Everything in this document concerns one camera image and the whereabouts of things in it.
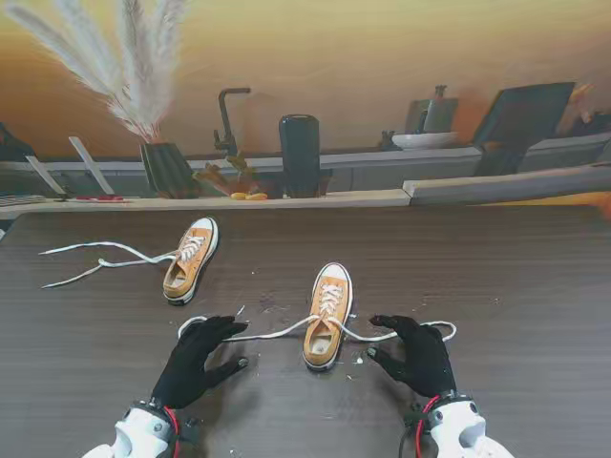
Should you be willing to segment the left robot hand black glove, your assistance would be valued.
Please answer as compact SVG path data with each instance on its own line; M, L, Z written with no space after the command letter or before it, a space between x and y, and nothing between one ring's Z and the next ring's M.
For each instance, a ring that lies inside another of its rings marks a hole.
M203 393L227 380L248 366L244 357L206 369L207 358L225 340L235 337L248 327L233 316L214 316L188 324L172 350L151 393L154 405L183 409L198 400Z

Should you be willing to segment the right robot hand black glove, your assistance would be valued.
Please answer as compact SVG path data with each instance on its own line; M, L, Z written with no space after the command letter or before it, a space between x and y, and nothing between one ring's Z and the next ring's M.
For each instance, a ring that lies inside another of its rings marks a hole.
M368 349L369 357L394 381L427 398L456 390L449 353L441 332L435 327L398 315L374 315L369 322L395 331L405 347L403 360L392 358L379 347Z

